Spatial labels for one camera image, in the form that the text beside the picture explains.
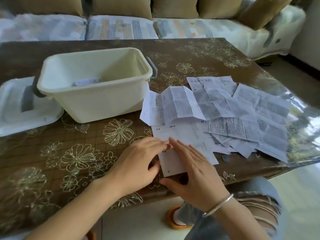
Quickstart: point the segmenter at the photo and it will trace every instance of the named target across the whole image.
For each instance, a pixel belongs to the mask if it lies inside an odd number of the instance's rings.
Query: slipper
[[[166,220],[167,220],[167,223],[169,224],[170,228],[173,230],[191,229],[192,226],[188,226],[188,225],[181,226],[181,225],[178,225],[174,222],[174,212],[178,209],[180,209],[180,206],[174,206],[167,211]]]

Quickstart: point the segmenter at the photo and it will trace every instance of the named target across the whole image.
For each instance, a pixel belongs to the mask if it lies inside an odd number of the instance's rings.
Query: bracelet
[[[231,198],[233,197],[233,193],[230,194],[227,198],[225,198],[220,204],[218,204],[215,208],[213,208],[212,210],[210,210],[209,212],[204,212],[202,214],[203,218],[206,218],[210,215],[212,215],[213,213],[215,213],[218,209],[220,209],[224,204],[226,204]]]

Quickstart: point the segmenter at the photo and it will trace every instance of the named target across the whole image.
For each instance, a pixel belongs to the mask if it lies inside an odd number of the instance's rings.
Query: white plastic storage box
[[[136,48],[104,49],[48,57],[37,88],[55,98],[78,123],[142,109],[152,68]],[[102,82],[75,86],[83,79]]]

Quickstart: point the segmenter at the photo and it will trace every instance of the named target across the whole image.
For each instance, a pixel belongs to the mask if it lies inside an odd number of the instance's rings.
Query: tiled floor
[[[320,81],[279,59],[267,72],[307,103],[320,108]],[[286,211],[285,240],[319,239],[320,164],[296,169],[271,179]],[[174,198],[130,209],[106,212],[102,218],[102,239],[184,239],[188,231],[174,231],[164,223],[166,210],[181,204]]]

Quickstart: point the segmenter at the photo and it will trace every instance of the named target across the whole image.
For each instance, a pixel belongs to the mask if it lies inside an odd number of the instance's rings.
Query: brown tablecloth
[[[287,129],[289,164],[268,155],[215,153],[216,169],[225,184],[271,175],[319,160],[319,110],[304,104],[280,82],[225,39],[97,40],[13,42],[0,47],[0,84],[13,78],[37,76],[43,61],[59,53],[134,47],[158,68],[150,81],[153,91],[188,86],[188,76],[232,76],[238,83],[291,101]],[[0,137],[0,233],[37,225],[70,202],[94,178],[103,176],[133,141],[152,136],[139,119],[140,111],[87,124],[67,113],[57,122]],[[112,208],[172,197],[158,181],[119,200]],[[173,176],[184,181],[185,175]]]

